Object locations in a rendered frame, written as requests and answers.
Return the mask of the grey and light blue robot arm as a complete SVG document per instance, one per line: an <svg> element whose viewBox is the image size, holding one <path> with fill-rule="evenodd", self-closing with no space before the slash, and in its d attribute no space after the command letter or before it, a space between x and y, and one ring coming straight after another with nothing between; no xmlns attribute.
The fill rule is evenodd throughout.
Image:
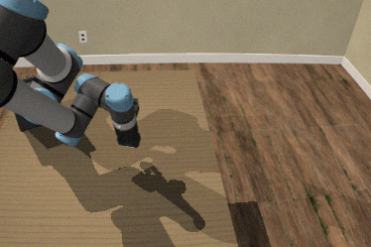
<svg viewBox="0 0 371 247"><path fill-rule="evenodd" d="M49 37L44 21L48 14L39 0L0 0L0 108L56 131L59 140L75 147L98 106L110 112L114 122L130 122L135 116L133 95L124 83L110 85L84 73L75 82L77 97L70 110L61 105L82 59ZM12 69L19 58L37 68L33 82L22 81Z"/></svg>

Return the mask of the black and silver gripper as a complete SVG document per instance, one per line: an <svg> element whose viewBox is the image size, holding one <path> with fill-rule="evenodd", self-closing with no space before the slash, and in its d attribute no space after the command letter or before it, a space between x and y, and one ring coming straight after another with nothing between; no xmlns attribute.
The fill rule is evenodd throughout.
<svg viewBox="0 0 371 247"><path fill-rule="evenodd" d="M138 103L138 98L133 98L133 100L134 100L133 103L134 103L134 109L135 109L134 118L126 124L118 124L113 121L114 123L113 125L114 125L114 129L117 135L117 141L119 145L138 148L140 144L140 140L141 140L140 133L138 133L138 128L137 128L138 125L137 125L137 120L136 120L138 112L139 112L139 103Z"/></svg>

